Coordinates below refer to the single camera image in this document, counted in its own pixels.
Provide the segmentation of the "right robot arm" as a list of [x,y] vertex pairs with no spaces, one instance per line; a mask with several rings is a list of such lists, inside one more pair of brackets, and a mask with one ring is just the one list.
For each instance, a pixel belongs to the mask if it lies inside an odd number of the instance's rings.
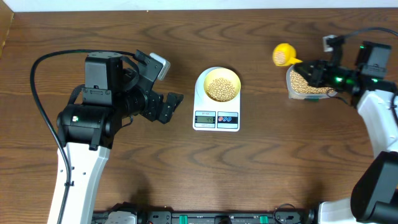
[[318,223],[397,223],[397,85],[386,81],[391,46],[364,41],[354,70],[342,67],[343,36],[326,36],[332,58],[294,65],[310,86],[351,95],[373,147],[374,161],[351,196],[320,204]]

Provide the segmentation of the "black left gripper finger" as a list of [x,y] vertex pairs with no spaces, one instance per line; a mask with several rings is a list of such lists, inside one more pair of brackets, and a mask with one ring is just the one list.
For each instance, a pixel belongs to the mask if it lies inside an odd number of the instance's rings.
[[157,113],[157,120],[162,124],[168,123],[174,114],[174,107],[168,104],[162,104]]
[[169,92],[165,102],[165,109],[167,114],[173,114],[179,104],[183,101],[183,95]]

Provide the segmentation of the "pale yellow bowl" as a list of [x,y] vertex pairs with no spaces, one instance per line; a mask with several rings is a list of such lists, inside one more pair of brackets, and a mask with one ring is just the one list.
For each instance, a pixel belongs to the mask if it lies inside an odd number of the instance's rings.
[[235,72],[233,72],[232,70],[227,69],[227,68],[216,68],[216,69],[210,71],[206,75],[205,81],[204,81],[204,84],[203,84],[205,93],[206,93],[206,91],[208,89],[208,85],[214,79],[217,79],[217,78],[226,78],[226,79],[228,79],[228,80],[233,82],[233,85],[234,85],[234,87],[236,89],[236,95],[233,98],[233,99],[235,99],[237,97],[237,95],[239,94],[239,92],[240,92],[241,82],[240,82],[240,79],[239,79],[238,75]]

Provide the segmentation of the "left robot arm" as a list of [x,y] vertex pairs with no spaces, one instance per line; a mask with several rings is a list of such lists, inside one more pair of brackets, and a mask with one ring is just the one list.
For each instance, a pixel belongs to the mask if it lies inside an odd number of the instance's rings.
[[168,123],[183,95],[156,93],[170,63],[155,53],[96,51],[85,59],[85,83],[58,114],[61,148],[49,223],[90,223],[99,180],[124,118]]

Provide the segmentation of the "yellow plastic measuring scoop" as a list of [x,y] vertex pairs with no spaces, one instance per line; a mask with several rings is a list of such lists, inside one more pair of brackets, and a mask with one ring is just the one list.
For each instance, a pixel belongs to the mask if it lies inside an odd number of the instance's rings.
[[278,67],[286,67],[295,65],[296,63],[302,63],[301,60],[296,58],[296,49],[287,43],[282,43],[276,46],[272,53],[272,60]]

